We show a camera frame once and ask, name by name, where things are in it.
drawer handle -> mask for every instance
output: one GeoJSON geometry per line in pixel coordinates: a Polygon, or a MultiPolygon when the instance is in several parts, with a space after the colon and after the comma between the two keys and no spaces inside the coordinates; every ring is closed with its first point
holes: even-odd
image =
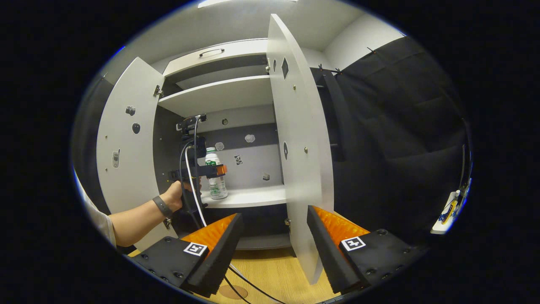
{"type": "Polygon", "coordinates": [[[221,50],[221,52],[224,52],[225,49],[215,49],[215,50],[210,50],[210,51],[206,51],[206,52],[202,52],[199,54],[199,57],[202,57],[204,53],[208,53],[208,52],[212,52],[212,51],[218,51],[218,50],[221,50]]]}

cable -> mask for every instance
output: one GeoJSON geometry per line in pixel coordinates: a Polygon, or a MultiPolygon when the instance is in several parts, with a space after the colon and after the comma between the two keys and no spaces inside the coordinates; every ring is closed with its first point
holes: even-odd
{"type": "MultiPolygon", "coordinates": [[[[200,198],[200,195],[199,195],[199,173],[197,171],[197,166],[198,166],[198,163],[197,163],[197,123],[199,122],[199,119],[200,118],[197,118],[197,120],[195,121],[195,127],[194,127],[194,131],[193,131],[193,147],[188,147],[187,149],[185,149],[185,159],[186,159],[186,164],[187,164],[187,172],[189,174],[189,180],[190,180],[190,184],[191,184],[191,189],[193,189],[193,198],[195,199],[195,203],[197,204],[197,209],[199,211],[199,216],[201,218],[201,221],[202,221],[202,224],[204,225],[204,227],[207,226],[206,224],[206,221],[204,220],[204,216],[203,216],[203,212],[201,211],[201,204],[202,204],[202,199],[200,198]],[[191,169],[190,169],[190,166],[189,166],[189,160],[188,160],[188,157],[187,157],[187,150],[190,149],[190,148],[193,148],[195,151],[194,151],[194,163],[195,163],[195,179],[197,180],[197,187],[194,187],[193,185],[193,178],[192,178],[192,175],[191,175],[191,169]]],[[[229,269],[234,273],[236,274],[237,276],[241,277],[244,281],[246,281],[247,283],[249,283],[251,286],[253,286],[255,289],[257,289],[258,291],[262,292],[263,294],[265,294],[267,297],[273,299],[273,300],[276,300],[277,302],[280,302],[280,303],[283,303],[279,300],[277,300],[276,298],[273,298],[271,296],[269,296],[267,293],[263,292],[261,289],[259,289],[257,286],[255,286],[254,284],[252,284],[251,282],[249,282],[241,273],[239,270],[236,269],[236,267],[234,265],[232,265],[232,263],[229,264],[229,269]]],[[[234,289],[234,287],[231,285],[231,283],[229,282],[229,280],[227,279],[227,277],[225,277],[225,281],[227,281],[227,283],[229,284],[229,286],[234,290],[234,292],[236,292],[236,294],[238,294],[244,301],[246,301],[247,303],[249,303],[246,299],[244,299],[237,291],[236,289],[234,289]]]]}
{"type": "Polygon", "coordinates": [[[232,269],[231,267],[229,267],[229,269],[237,276],[239,276],[242,280],[246,281],[249,285],[251,285],[253,288],[257,289],[258,291],[262,292],[265,296],[269,297],[270,299],[272,300],[276,300],[277,302],[280,302],[282,304],[285,304],[283,302],[281,302],[280,300],[272,297],[271,295],[265,293],[264,291],[262,291],[261,289],[259,289],[257,286],[255,286],[254,284],[252,284],[251,282],[249,282],[246,278],[244,278],[243,276],[241,276],[240,274],[238,274],[236,271],[234,271],[234,269],[232,269]]]}
{"type": "MultiPolygon", "coordinates": [[[[184,179],[182,177],[182,154],[184,153],[184,150],[186,150],[187,146],[192,143],[193,141],[188,141],[184,147],[182,148],[182,151],[180,152],[180,164],[179,164],[179,169],[180,169],[180,182],[182,183],[181,187],[182,187],[182,196],[183,197],[187,197],[186,196],[186,190],[184,189],[184,179]]],[[[197,221],[197,219],[195,219],[195,216],[193,215],[193,212],[191,212],[191,208],[190,208],[190,205],[189,203],[187,202],[186,200],[186,208],[187,208],[187,212],[190,214],[191,218],[193,219],[193,221],[195,222],[195,225],[197,226],[197,229],[200,229],[201,228],[201,225],[199,224],[199,221],[197,221]]]]}
{"type": "Polygon", "coordinates": [[[241,297],[242,300],[244,300],[244,301],[245,301],[246,303],[248,303],[248,304],[251,304],[251,303],[249,303],[246,299],[244,299],[244,297],[243,297],[240,293],[238,293],[236,289],[234,289],[234,287],[233,287],[233,285],[231,284],[231,282],[229,282],[229,280],[227,279],[227,276],[225,276],[225,281],[227,281],[227,284],[229,284],[229,286],[233,289],[233,291],[234,291],[239,297],[241,297]]]}
{"type": "Polygon", "coordinates": [[[195,203],[197,205],[197,209],[199,211],[199,215],[201,217],[202,224],[204,225],[204,227],[206,227],[207,225],[206,225],[206,222],[205,222],[204,217],[203,217],[203,212],[201,211],[201,206],[199,205],[199,200],[197,200],[197,195],[195,194],[195,187],[193,186],[193,178],[191,178],[190,163],[189,163],[189,160],[187,159],[187,149],[186,149],[185,156],[186,156],[186,163],[187,163],[187,173],[189,174],[189,180],[190,180],[190,184],[191,184],[191,189],[193,190],[193,197],[195,198],[195,203]]]}
{"type": "Polygon", "coordinates": [[[197,188],[196,191],[199,192],[199,171],[197,169],[198,163],[197,163],[197,123],[199,122],[200,117],[195,120],[195,127],[193,128],[193,147],[195,149],[195,153],[193,154],[193,158],[195,160],[195,178],[197,179],[197,188]]]}

cabinet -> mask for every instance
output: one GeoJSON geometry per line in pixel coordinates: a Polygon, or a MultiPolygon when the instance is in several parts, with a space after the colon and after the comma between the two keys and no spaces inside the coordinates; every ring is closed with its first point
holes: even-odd
{"type": "MultiPolygon", "coordinates": [[[[228,210],[245,210],[259,217],[264,216],[257,211],[262,208],[283,210],[275,213],[276,220],[282,217],[276,224],[290,229],[284,236],[290,238],[306,278],[315,283],[322,264],[306,223],[307,206],[333,210],[330,144],[307,61],[275,14],[268,38],[187,54],[172,60],[163,74],[140,58],[124,71],[107,100],[98,131],[98,175],[109,209],[134,208],[162,191],[166,186],[163,170],[169,164],[163,162],[170,162],[170,170],[178,166],[176,123],[202,113],[208,119],[200,124],[198,134],[206,137],[207,147],[223,142],[225,149],[218,156],[229,168],[225,199],[210,199],[202,179],[208,217],[228,210]],[[165,92],[160,98],[156,86],[162,88],[165,81],[182,90],[165,92]],[[125,113],[126,107],[135,108],[134,115],[125,113]],[[254,142],[244,139],[248,134],[255,135],[254,142]],[[113,167],[115,152],[119,166],[113,167]],[[237,156],[242,162],[235,161],[237,156]],[[286,217],[290,226],[284,224],[286,217]]],[[[165,235],[177,236],[159,225],[135,246],[142,251],[165,235]]],[[[265,237],[269,243],[284,243],[276,241],[276,234],[250,235],[241,243],[248,248],[254,240],[261,249],[265,237]]]]}

open cabinet door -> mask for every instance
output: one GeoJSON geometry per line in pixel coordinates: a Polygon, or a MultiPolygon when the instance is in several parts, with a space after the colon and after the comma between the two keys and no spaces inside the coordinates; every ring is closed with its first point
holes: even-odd
{"type": "MultiPolygon", "coordinates": [[[[111,213],[135,208],[159,195],[152,144],[159,95],[154,96],[154,91],[164,81],[162,74],[137,57],[107,99],[99,122],[96,160],[111,213]],[[134,113],[126,113],[127,107],[134,108],[134,113]]],[[[165,236],[177,237],[173,229],[159,224],[135,247],[143,251],[165,236]]]]}
{"type": "Polygon", "coordinates": [[[325,115],[306,58],[276,14],[270,17],[266,54],[291,244],[307,280],[315,284],[322,264],[307,225],[308,205],[334,210],[334,177],[325,115]]]}

watch band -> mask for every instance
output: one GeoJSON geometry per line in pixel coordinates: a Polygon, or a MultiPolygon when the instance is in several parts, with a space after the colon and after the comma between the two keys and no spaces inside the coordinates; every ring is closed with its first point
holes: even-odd
{"type": "Polygon", "coordinates": [[[172,210],[169,207],[167,207],[167,205],[161,199],[161,197],[159,197],[159,195],[154,197],[153,201],[154,203],[156,203],[159,210],[161,211],[161,213],[163,213],[163,215],[165,215],[165,217],[170,217],[172,215],[172,210]]]}

